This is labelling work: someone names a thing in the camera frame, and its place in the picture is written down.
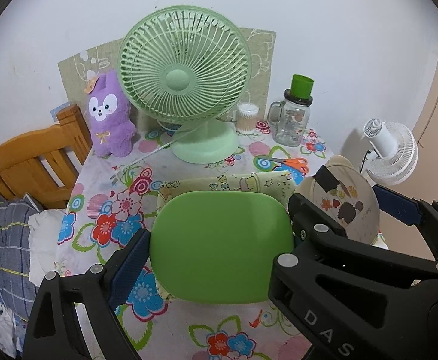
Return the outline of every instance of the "table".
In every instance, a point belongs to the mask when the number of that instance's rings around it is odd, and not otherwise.
[[[117,167],[171,140],[170,131],[158,128],[141,134],[125,158],[99,158],[89,153],[59,234],[55,265],[61,275],[82,274],[93,264],[104,264],[139,228],[150,230],[163,182],[215,176],[222,186],[223,176],[288,170],[298,184],[306,174],[316,173],[333,154],[313,129],[306,132],[300,146],[283,147],[272,139],[269,125],[259,121],[254,134],[240,136],[234,155],[223,161],[188,164],[166,148],[129,169],[114,186],[111,184],[109,178]],[[258,158],[261,155],[303,158],[305,162],[297,170]],[[83,305],[77,306],[77,313],[92,358],[103,359]],[[149,265],[142,270],[127,303],[116,309],[116,315],[144,360],[292,360],[301,358],[309,347],[271,302],[165,302],[157,293]]]

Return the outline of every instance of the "cotton swab container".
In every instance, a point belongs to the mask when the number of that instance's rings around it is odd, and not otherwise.
[[[252,103],[241,103],[237,106],[236,131],[248,135],[256,129],[259,107]]]

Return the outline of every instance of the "plush toy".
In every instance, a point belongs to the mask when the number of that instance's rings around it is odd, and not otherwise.
[[[135,126],[129,119],[131,103],[122,92],[116,71],[99,74],[89,93],[92,149],[99,157],[125,157],[132,151]]]

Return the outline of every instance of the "white fan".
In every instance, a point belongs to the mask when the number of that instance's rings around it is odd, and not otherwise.
[[[378,184],[396,185],[413,173],[418,163],[418,145],[413,133],[401,123],[371,119],[364,126],[374,152],[367,156],[367,174]]]

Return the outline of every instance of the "green fan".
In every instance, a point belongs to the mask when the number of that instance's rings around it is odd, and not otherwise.
[[[182,125],[172,144],[177,157],[209,164],[237,149],[235,131],[216,118],[247,89],[251,54],[225,17],[187,5],[158,10],[129,31],[117,66],[122,90],[135,107]]]

